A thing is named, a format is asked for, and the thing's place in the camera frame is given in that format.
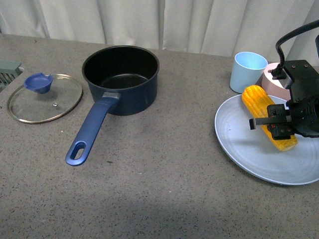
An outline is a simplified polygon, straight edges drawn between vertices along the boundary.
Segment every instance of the blue saucepan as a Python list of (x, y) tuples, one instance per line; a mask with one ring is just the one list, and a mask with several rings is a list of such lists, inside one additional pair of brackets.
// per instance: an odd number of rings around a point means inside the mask
[(159, 60), (153, 53), (135, 46), (109, 47), (87, 58), (82, 74), (95, 103), (66, 154), (69, 165), (85, 162), (108, 112), (132, 115), (153, 103), (159, 68)]

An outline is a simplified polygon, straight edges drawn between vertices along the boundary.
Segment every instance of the lid knob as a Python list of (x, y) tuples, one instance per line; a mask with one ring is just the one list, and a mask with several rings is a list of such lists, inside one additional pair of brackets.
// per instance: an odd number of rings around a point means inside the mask
[(36, 73), (26, 78), (24, 81), (24, 87), (39, 94), (45, 94), (49, 92), (52, 81), (52, 75), (46, 76), (43, 73)]

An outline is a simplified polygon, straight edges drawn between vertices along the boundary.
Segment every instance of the corn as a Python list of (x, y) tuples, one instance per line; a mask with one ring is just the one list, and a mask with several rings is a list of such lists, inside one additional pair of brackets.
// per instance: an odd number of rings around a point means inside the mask
[[(275, 104), (264, 89), (256, 85), (249, 86), (244, 90), (242, 100), (254, 118), (268, 117), (267, 106)], [(292, 149), (298, 143), (294, 135), (291, 135), (291, 139), (274, 140), (266, 125), (262, 125), (261, 128), (273, 145), (280, 151)]]

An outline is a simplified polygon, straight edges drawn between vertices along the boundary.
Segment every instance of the light blue cup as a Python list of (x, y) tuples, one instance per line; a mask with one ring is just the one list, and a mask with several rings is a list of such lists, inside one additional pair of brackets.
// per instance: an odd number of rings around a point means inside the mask
[(230, 88), (237, 93), (243, 93), (246, 87), (257, 83), (267, 65), (267, 60), (257, 53), (239, 52), (235, 56)]

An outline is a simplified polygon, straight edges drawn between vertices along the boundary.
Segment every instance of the gray countertop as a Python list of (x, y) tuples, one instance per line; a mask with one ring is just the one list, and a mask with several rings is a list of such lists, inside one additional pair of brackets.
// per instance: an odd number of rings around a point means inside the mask
[[(0, 59), (25, 71), (0, 93), (0, 237), (319, 238), (319, 183), (280, 186), (239, 168), (214, 129), (233, 59), (152, 50), (158, 95), (145, 111), (107, 115), (87, 161), (68, 151), (93, 105), (81, 75), (103, 44), (0, 34)], [(37, 72), (79, 80), (83, 97), (43, 124), (12, 119), (6, 102)]]

